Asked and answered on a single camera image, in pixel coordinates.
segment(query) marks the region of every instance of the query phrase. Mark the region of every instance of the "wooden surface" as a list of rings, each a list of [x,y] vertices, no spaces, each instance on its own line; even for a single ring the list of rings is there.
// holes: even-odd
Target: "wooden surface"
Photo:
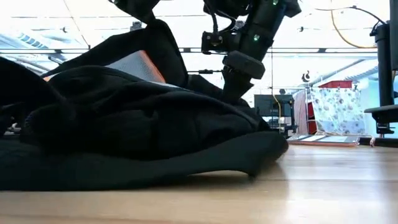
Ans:
[[[0,223],[398,223],[398,149],[293,146],[255,181],[222,172],[125,192],[0,193]]]

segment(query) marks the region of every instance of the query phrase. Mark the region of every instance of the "wall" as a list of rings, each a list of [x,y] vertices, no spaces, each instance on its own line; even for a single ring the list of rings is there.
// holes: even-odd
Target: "wall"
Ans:
[[[379,82],[367,81],[367,80],[361,80],[361,81],[368,82],[367,86],[364,86],[365,88],[363,88],[361,92],[362,108],[365,110],[368,108],[379,107],[380,106]],[[398,91],[398,79],[396,79],[396,81],[394,82],[394,89],[395,91]],[[365,114],[365,125],[368,134],[377,137],[376,122],[372,118],[371,114]],[[396,127],[395,129],[392,129],[393,131],[395,131],[395,133],[386,135],[386,138],[398,138],[398,123],[392,123],[391,127]]]

